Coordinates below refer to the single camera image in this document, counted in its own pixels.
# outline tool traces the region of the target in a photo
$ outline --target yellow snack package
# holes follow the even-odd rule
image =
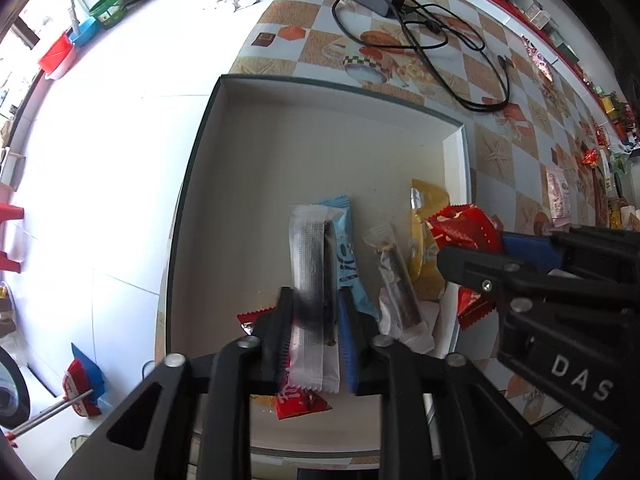
[[[271,395],[250,395],[249,398],[264,408],[274,408],[276,398]]]
[[[411,180],[409,276],[421,301],[439,301],[446,285],[436,266],[438,246],[426,221],[448,205],[449,195],[444,189],[416,178]]]
[[[622,214],[618,200],[609,200],[609,225],[611,229],[622,229]]]

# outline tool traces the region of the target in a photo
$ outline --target blue snack wrapper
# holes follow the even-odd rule
[[[355,254],[353,253],[353,244],[351,243],[352,224],[351,224],[351,203],[346,195],[322,200],[319,205],[342,209],[344,214],[334,221],[335,230],[335,256],[337,269],[337,286],[350,286],[353,294],[353,303],[358,312],[373,316],[376,321],[380,320],[380,313],[371,303],[367,296],[364,286],[360,281],[358,267],[356,265]]]

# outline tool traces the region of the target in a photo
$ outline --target white tiled floor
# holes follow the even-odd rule
[[[5,250],[31,368],[54,393],[75,343],[116,404],[153,358],[166,241],[210,92],[268,5],[150,0],[54,82],[22,152]]]

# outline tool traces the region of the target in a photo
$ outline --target red bucket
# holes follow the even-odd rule
[[[58,65],[62,63],[62,60],[65,59],[72,46],[73,44],[66,36],[66,32],[64,32],[62,36],[51,45],[47,53],[40,58],[38,65],[44,70],[45,74],[51,74],[58,68]]]

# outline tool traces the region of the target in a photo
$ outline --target patterned tablecloth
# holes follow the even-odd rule
[[[470,23],[484,37],[486,54],[495,66],[499,67],[497,56],[511,60],[511,99],[504,110],[469,112],[443,90],[413,52],[384,52],[348,40],[332,16],[334,0],[274,0],[231,72],[359,86],[424,105],[463,123],[473,201],[496,215],[507,231],[534,234],[537,225],[548,221],[546,167],[556,166],[565,170],[570,184],[572,221],[606,224],[602,174],[580,161],[581,150],[597,146],[594,121],[569,84],[551,65],[553,81],[549,81],[532,62],[522,38],[463,0],[418,1],[437,3]],[[343,2],[338,12],[353,35],[369,43],[406,44],[395,20],[381,18],[351,0]],[[441,14],[449,25],[465,32],[462,22]],[[441,41],[423,26],[418,30],[420,44]],[[458,38],[449,35],[449,44],[428,51],[428,56],[458,95],[485,103],[503,99],[492,69]],[[497,362],[496,336],[494,313],[463,332],[460,346],[529,420],[555,409],[554,401]]]

